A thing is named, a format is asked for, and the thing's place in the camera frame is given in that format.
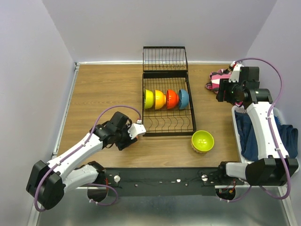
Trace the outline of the blue bowl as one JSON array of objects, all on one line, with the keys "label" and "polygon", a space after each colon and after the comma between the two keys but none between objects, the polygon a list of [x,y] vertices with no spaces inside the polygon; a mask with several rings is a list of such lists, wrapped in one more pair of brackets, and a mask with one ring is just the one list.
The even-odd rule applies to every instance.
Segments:
[{"label": "blue bowl", "polygon": [[186,90],[180,89],[178,92],[178,97],[179,97],[178,107],[180,110],[183,110],[189,104],[189,94]]}]

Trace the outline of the yellow-green bowl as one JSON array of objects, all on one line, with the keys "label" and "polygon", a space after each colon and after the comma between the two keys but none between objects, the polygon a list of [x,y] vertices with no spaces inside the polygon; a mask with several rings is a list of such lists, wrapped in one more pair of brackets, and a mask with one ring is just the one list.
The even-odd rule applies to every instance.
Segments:
[{"label": "yellow-green bowl", "polygon": [[154,105],[154,93],[151,90],[145,89],[143,94],[143,108],[150,109]]}]

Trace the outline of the lime green bowl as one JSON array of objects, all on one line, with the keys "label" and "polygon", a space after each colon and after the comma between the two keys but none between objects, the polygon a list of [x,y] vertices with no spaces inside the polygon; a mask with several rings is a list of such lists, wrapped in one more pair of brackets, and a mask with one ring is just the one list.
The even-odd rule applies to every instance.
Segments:
[{"label": "lime green bowl", "polygon": [[193,143],[205,143],[205,142],[211,143],[214,147],[213,136],[205,130],[196,131],[191,137],[191,142],[193,142]]}]

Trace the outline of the red-orange bowl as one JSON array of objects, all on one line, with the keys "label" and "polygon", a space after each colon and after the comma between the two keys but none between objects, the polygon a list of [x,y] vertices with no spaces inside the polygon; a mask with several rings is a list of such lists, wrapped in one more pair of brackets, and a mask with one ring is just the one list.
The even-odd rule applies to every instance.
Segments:
[{"label": "red-orange bowl", "polygon": [[177,93],[171,89],[168,89],[166,92],[166,108],[172,109],[178,105],[179,97]]}]

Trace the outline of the orange-yellow bowl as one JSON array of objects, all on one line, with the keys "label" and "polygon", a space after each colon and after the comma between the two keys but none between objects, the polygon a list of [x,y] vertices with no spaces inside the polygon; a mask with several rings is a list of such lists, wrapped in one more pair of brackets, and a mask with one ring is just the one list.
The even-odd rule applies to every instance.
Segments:
[{"label": "orange-yellow bowl", "polygon": [[165,104],[165,94],[160,90],[155,90],[155,110],[161,109]]}]

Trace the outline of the cream ribbed bowl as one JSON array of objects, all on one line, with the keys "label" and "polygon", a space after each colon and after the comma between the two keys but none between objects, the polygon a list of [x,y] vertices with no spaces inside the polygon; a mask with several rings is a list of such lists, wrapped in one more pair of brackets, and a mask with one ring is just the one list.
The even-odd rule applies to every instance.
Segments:
[{"label": "cream ribbed bowl", "polygon": [[203,153],[206,154],[209,152],[212,148],[213,145],[211,143],[193,143],[191,142],[192,149],[197,152],[197,153]]}]

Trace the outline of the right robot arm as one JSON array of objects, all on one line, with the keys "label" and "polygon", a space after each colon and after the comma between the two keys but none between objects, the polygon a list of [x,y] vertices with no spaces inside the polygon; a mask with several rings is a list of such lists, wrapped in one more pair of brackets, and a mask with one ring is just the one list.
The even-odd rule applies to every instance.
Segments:
[{"label": "right robot arm", "polygon": [[258,146],[257,161],[221,162],[217,181],[223,185],[233,178],[251,186],[283,186],[299,167],[284,147],[274,118],[273,99],[268,89],[261,89],[258,67],[235,64],[228,79],[220,79],[219,102],[242,103],[250,117]]}]

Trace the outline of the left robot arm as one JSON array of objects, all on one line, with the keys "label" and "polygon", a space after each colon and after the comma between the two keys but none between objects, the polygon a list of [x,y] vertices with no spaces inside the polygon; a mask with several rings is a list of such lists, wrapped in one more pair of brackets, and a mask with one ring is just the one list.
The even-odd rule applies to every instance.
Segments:
[{"label": "left robot arm", "polygon": [[91,202],[102,204],[111,189],[105,169],[92,161],[83,166],[80,163],[104,148],[115,145],[123,150],[145,134],[142,120],[135,123],[121,112],[115,112],[109,121],[95,123],[91,130],[64,154],[48,162],[36,162],[32,168],[26,191],[34,198],[37,211],[43,212],[55,207],[66,192],[83,185],[102,186],[100,195],[88,193]]}]

